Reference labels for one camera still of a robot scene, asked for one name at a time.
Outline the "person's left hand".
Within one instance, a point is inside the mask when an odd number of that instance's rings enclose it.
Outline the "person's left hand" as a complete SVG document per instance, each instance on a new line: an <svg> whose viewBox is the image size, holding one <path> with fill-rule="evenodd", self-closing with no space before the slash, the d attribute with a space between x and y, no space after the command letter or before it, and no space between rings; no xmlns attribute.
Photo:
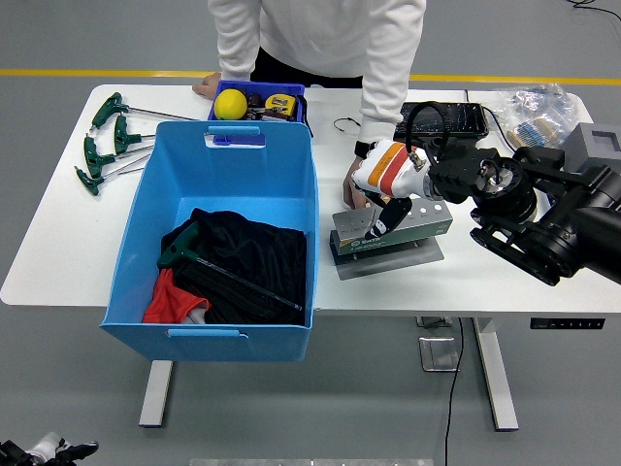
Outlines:
<svg viewBox="0 0 621 466"><path fill-rule="evenodd" d="M364 209L370 200L356 186L352 174L359 168L363 159L355 156L343 179L343 202L351 210Z"/></svg>

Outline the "person's right hand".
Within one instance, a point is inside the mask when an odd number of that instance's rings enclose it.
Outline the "person's right hand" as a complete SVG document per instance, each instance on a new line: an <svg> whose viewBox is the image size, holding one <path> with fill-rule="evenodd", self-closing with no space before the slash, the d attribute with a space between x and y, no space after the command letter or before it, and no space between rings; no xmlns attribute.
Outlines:
<svg viewBox="0 0 621 466"><path fill-rule="evenodd" d="M219 72L209 74L205 76L200 83L194 84L192 86L192 90L198 95L213 100L216 95L220 79L221 74Z"/></svg>

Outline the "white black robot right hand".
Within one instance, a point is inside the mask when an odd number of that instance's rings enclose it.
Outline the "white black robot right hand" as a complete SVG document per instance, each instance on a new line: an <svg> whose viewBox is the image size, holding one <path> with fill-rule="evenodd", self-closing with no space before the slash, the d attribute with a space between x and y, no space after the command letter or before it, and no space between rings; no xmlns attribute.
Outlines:
<svg viewBox="0 0 621 466"><path fill-rule="evenodd" d="M355 187L381 208L365 234L366 240L392 232L410 212L412 195L436 198L429 169L421 148L408 151L404 143L390 140L372 145L351 175Z"/></svg>

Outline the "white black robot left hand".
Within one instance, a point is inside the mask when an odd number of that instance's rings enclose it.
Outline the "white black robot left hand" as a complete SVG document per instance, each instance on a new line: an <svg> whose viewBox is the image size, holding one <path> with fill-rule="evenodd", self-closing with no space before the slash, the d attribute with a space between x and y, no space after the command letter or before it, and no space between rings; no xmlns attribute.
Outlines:
<svg viewBox="0 0 621 466"><path fill-rule="evenodd" d="M96 441L73 445L55 432L49 432L26 453L33 465L74 465L99 449Z"/></svg>

